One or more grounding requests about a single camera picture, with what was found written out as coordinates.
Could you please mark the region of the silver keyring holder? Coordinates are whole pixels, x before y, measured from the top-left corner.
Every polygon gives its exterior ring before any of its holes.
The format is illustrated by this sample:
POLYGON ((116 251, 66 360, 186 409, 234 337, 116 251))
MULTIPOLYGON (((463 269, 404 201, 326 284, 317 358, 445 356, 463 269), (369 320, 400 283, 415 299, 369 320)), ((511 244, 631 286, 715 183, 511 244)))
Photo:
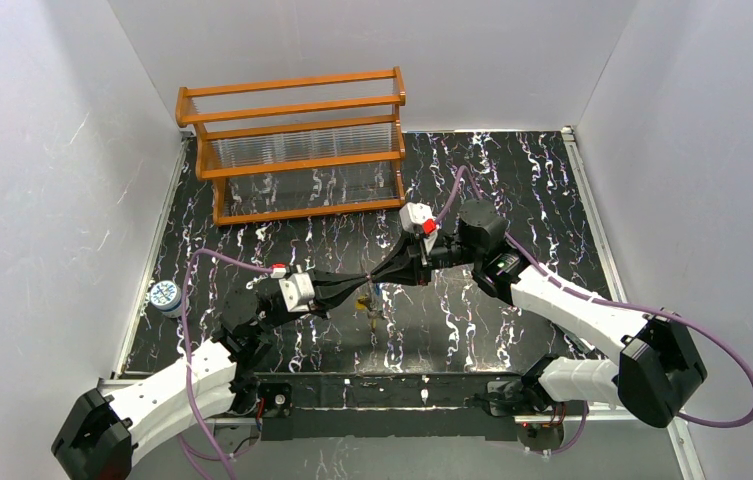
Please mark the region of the silver keyring holder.
POLYGON ((358 287, 356 300, 357 299, 368 299, 371 302, 372 309, 365 311, 370 330, 372 333, 375 333, 378 324, 384 320, 384 310, 381 290, 378 285, 373 282, 370 274, 365 275, 364 283, 358 287))

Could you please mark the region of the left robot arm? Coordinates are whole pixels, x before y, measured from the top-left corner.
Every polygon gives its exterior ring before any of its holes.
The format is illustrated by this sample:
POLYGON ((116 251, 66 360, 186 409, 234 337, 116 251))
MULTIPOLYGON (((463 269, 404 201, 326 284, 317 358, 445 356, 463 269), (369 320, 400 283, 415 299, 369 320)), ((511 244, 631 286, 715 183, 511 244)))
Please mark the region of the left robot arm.
POLYGON ((97 388, 82 394, 52 455, 71 479, 125 479, 151 450, 200 421, 249 412, 260 401, 254 370, 275 329, 306 315, 327 317, 368 280, 307 270, 236 292, 214 335, 186 359, 108 394, 97 388))

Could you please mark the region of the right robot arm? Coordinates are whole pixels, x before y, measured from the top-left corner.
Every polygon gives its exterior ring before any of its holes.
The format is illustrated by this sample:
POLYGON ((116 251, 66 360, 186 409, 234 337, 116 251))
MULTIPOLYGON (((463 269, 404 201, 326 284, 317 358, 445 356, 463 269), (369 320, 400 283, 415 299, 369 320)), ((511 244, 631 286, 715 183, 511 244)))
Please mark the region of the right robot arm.
POLYGON ((570 401, 602 402, 663 428, 704 383, 707 371, 686 326, 613 306, 534 265, 508 242, 508 222, 491 203, 463 203, 452 234, 441 231, 425 204, 405 205, 400 219, 401 239, 371 271, 372 282, 426 285, 435 270, 469 265, 488 296, 549 320, 604 356, 546 355, 518 381, 485 395, 495 408, 540 411, 570 401))

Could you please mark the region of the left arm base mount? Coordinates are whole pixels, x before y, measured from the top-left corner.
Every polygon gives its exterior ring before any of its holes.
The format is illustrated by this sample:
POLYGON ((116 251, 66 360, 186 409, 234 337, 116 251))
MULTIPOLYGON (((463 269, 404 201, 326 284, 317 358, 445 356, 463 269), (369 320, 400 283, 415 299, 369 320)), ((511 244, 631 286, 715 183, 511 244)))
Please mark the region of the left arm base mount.
POLYGON ((223 387, 223 393, 222 407, 200 408, 205 418, 287 418, 293 410, 293 387, 287 382, 260 377, 236 379, 223 387))

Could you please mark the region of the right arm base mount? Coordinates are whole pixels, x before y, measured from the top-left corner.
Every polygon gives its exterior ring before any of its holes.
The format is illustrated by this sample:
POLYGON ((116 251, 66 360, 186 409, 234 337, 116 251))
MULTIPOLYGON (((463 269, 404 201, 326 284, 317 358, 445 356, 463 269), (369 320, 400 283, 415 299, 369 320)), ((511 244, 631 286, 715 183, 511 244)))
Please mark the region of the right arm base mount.
POLYGON ((577 401, 552 400, 539 383, 527 385, 519 379, 490 381, 482 393, 466 399, 465 405, 495 418, 529 417, 517 421, 518 438, 555 447, 566 440, 567 420, 576 419, 584 411, 577 401))

